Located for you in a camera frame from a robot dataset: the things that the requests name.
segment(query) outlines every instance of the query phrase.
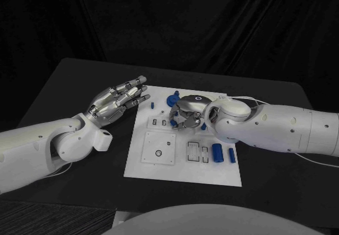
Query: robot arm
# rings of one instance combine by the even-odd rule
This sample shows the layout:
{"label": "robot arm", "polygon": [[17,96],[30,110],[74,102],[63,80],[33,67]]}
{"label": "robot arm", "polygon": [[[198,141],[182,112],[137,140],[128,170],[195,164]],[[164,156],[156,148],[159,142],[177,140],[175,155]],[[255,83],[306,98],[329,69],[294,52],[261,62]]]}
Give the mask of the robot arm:
{"label": "robot arm", "polygon": [[101,128],[150,98],[150,95],[137,98],[147,87],[138,89],[136,86],[144,82],[146,77],[140,76],[105,89],[94,98],[87,112],[72,118],[0,133],[0,194],[84,159],[92,148],[107,151],[113,136]]}
{"label": "robot arm", "polygon": [[[176,103],[177,107],[186,106],[188,97],[195,96],[185,96]],[[199,104],[193,104],[192,109],[203,105],[195,103]],[[251,109],[244,102],[224,96],[203,106],[202,118],[224,142],[242,141],[252,147],[276,152],[317,153],[339,157],[338,114],[268,104]],[[173,129],[180,126],[195,127],[183,122]]]}

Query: small blue part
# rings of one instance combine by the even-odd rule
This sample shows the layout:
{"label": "small blue part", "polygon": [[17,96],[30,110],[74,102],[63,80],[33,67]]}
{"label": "small blue part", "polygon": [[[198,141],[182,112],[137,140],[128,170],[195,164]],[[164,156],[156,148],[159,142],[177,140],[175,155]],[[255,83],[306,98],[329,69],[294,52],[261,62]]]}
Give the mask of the small blue part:
{"label": "small blue part", "polygon": [[179,99],[180,99],[180,97],[179,97],[179,91],[175,91],[175,94],[172,94],[172,95],[167,97],[167,100],[166,100],[167,105],[169,105],[170,107],[173,107]]}
{"label": "small blue part", "polygon": [[213,151],[213,162],[222,163],[224,162],[224,154],[222,154],[222,146],[219,143],[212,144],[212,151]]}
{"label": "small blue part", "polygon": [[177,122],[175,120],[170,120],[170,124],[172,124],[172,126],[176,126]]}
{"label": "small blue part", "polygon": [[203,123],[203,125],[202,125],[202,130],[205,130],[206,129],[206,124]]}
{"label": "small blue part", "polygon": [[229,149],[228,149],[228,152],[229,152],[229,160],[231,160],[231,163],[235,163],[235,152],[234,152],[234,149],[229,148]]}

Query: white pegboard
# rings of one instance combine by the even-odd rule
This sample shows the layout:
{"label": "white pegboard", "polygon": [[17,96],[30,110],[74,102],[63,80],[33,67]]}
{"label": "white pegboard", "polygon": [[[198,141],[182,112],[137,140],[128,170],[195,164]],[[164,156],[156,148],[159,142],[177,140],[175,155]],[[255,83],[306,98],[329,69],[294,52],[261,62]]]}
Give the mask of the white pegboard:
{"label": "white pegboard", "polygon": [[[201,130],[201,127],[173,131],[169,125],[170,107],[166,104],[166,98],[175,91],[179,91],[180,97],[199,94],[218,98],[219,95],[225,94],[154,86],[147,87],[149,89],[143,92],[143,95],[150,94],[150,99],[138,105],[124,177],[241,187],[235,144],[219,141],[209,131]],[[175,120],[179,123],[185,118],[176,116]],[[162,138],[153,138],[153,144],[144,146],[149,132]],[[170,156],[164,155],[163,160],[160,160],[163,155],[157,157],[153,153],[156,144],[157,148],[166,147],[164,144],[169,138],[163,139],[163,137],[170,136],[170,134],[175,134],[173,164],[170,163]],[[199,143],[199,162],[188,161],[188,142]],[[222,163],[215,163],[212,160],[213,143],[222,145]],[[202,152],[202,147],[208,148],[206,153]],[[237,163],[231,163],[229,148],[234,148]],[[208,163],[203,162],[202,156],[208,157]]]}

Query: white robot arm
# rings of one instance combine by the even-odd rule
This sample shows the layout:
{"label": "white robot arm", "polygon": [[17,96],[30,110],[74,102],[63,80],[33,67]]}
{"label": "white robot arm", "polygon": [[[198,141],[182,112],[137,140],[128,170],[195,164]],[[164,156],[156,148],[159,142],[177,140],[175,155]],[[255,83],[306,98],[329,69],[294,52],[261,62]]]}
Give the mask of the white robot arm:
{"label": "white robot arm", "polygon": [[105,89],[85,113],[72,118],[0,133],[0,194],[52,174],[65,164],[84,159],[95,148],[107,151],[113,136],[101,128],[150,95],[137,96],[147,87],[136,86],[146,77]]}
{"label": "white robot arm", "polygon": [[188,118],[173,130],[195,128],[203,118],[216,138],[242,141],[276,152],[317,153],[339,157],[339,115],[284,105],[261,104],[254,109],[228,96],[182,97],[172,108]]}

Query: black table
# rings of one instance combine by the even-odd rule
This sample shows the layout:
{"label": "black table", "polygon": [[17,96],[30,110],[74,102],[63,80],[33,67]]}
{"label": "black table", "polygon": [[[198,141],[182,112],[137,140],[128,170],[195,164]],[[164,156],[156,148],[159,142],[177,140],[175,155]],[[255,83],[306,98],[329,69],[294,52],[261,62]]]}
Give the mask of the black table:
{"label": "black table", "polygon": [[[147,85],[251,96],[271,104],[312,109],[296,83],[65,59],[19,127],[72,117],[87,110],[94,96],[107,87],[140,75],[147,77]],[[183,204],[225,204],[268,212],[307,226],[339,228],[339,169],[310,163],[293,154],[238,143],[241,188],[124,178],[134,119],[136,109],[105,127],[114,136],[107,152],[94,150],[65,174],[39,180],[0,199],[133,212]],[[339,164],[335,157],[304,156]]]}

